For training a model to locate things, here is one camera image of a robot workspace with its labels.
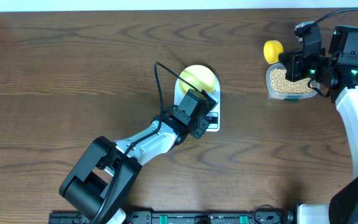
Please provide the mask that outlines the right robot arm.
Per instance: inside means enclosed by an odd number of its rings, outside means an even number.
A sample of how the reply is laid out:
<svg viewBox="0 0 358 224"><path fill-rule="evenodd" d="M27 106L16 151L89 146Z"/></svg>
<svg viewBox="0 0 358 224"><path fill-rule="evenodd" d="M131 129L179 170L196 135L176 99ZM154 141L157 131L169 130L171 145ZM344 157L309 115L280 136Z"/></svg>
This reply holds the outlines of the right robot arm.
<svg viewBox="0 0 358 224"><path fill-rule="evenodd" d="M280 53L286 79L305 78L323 84L338 110L351 149L353 180L328 204L301 204L294 214L295 223L358 223L358 27L336 26L329 50L322 48L320 29L315 22L295 28L301 49Z"/></svg>

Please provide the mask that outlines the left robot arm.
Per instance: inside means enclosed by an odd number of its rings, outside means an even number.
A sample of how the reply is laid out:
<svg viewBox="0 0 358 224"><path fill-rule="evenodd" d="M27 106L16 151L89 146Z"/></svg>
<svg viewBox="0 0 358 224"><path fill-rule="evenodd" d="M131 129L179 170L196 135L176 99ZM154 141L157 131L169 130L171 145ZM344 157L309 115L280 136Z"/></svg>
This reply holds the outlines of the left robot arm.
<svg viewBox="0 0 358 224"><path fill-rule="evenodd" d="M219 100L205 91L189 90L179 105L161 110L150 126L127 139L96 138L59 188L59 194L90 223L123 223L122 204L143 165L192 135L208 129L208 113Z"/></svg>

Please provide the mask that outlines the yellow measuring scoop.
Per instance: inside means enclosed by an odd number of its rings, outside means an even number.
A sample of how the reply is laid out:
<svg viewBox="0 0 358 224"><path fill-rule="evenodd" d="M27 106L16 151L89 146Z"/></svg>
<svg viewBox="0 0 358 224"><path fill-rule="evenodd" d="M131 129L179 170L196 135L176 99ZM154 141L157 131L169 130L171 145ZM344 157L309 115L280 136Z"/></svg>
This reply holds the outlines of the yellow measuring scoop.
<svg viewBox="0 0 358 224"><path fill-rule="evenodd" d="M277 63L278 56L283 52L283 45L277 40L268 40L264 44L264 57L268 64Z"/></svg>

